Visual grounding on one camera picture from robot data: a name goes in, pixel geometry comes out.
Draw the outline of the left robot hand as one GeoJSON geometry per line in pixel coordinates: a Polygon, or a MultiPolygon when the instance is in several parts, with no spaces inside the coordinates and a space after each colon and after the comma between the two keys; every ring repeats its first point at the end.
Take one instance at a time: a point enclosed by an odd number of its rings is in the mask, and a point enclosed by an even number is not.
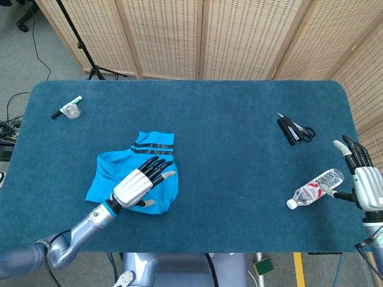
{"type": "Polygon", "coordinates": [[[161,182],[175,175],[174,170],[164,172],[173,163],[165,159],[159,160],[159,156],[149,158],[114,187],[104,206],[114,215],[118,215],[121,209],[154,206],[155,199],[144,200],[143,197],[161,182]]]}

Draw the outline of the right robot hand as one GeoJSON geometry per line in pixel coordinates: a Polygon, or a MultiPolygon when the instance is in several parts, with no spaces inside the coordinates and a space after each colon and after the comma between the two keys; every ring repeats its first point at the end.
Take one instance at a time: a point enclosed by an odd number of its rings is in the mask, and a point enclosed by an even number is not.
{"type": "Polygon", "coordinates": [[[368,150],[347,135],[342,141],[334,140],[334,146],[342,153],[352,176],[352,193],[341,193],[325,184],[320,188],[330,197],[355,203],[365,212],[382,210],[382,173],[372,163],[368,150]]]}

